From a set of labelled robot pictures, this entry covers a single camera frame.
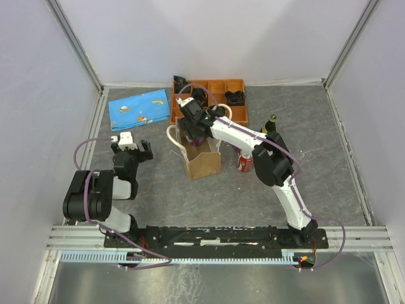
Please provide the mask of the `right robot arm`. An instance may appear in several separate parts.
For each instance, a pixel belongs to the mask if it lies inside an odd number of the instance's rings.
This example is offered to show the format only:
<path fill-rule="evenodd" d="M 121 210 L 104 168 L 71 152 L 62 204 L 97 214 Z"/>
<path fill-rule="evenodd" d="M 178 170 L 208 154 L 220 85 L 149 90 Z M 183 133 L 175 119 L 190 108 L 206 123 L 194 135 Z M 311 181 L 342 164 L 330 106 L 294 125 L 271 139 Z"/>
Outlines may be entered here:
<path fill-rule="evenodd" d="M 258 179 L 273 189 L 287 216 L 291 242 L 299 248 L 313 241 L 317 221 L 304 204 L 295 181 L 296 162 L 277 132 L 265 134 L 233 122 L 218 106 L 204 109 L 194 98 L 177 98 L 183 118 L 178 121 L 185 137 L 223 141 L 252 157 Z"/>

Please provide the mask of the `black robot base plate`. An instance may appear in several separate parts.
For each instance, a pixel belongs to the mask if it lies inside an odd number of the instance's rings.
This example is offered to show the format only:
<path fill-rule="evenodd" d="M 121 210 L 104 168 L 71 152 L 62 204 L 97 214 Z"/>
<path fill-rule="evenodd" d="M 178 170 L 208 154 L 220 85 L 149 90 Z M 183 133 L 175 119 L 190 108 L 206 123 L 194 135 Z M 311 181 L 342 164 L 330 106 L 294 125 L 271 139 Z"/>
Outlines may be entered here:
<path fill-rule="evenodd" d="M 290 228 L 266 227 L 171 227 L 138 228 L 124 234 L 150 253 L 148 258 L 221 259 L 280 258 L 282 250 L 329 248 L 326 231 L 316 228 L 309 237 Z"/>

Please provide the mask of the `green glass bottle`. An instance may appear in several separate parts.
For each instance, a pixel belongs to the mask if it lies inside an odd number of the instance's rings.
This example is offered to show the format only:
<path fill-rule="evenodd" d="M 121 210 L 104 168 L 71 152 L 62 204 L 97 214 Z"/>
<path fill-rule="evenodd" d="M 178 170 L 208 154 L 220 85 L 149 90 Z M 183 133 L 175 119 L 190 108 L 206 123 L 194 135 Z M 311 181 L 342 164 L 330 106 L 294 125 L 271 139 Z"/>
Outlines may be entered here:
<path fill-rule="evenodd" d="M 274 113 L 271 114 L 269 119 L 266 121 L 266 123 L 260 129 L 260 132 L 265 133 L 265 134 L 276 132 L 277 131 L 276 121 L 277 121 L 277 115 Z"/>

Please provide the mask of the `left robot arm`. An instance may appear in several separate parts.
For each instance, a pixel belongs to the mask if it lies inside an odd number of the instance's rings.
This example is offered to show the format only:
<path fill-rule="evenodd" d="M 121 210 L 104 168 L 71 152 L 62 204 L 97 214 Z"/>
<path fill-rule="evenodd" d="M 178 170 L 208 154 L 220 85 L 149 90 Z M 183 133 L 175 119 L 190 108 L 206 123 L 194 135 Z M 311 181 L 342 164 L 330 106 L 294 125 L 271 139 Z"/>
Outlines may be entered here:
<path fill-rule="evenodd" d="M 85 222 L 89 218 L 118 232 L 118 240 L 127 247 L 140 239 L 136 219 L 113 206 L 114 200 L 134 200 L 139 184 L 137 170 L 140 163 L 153 159 L 151 144 L 142 140 L 142 149 L 131 139 L 117 139 L 111 144 L 113 169 L 90 174 L 77 170 L 63 201 L 63 215 L 68 220 Z"/>

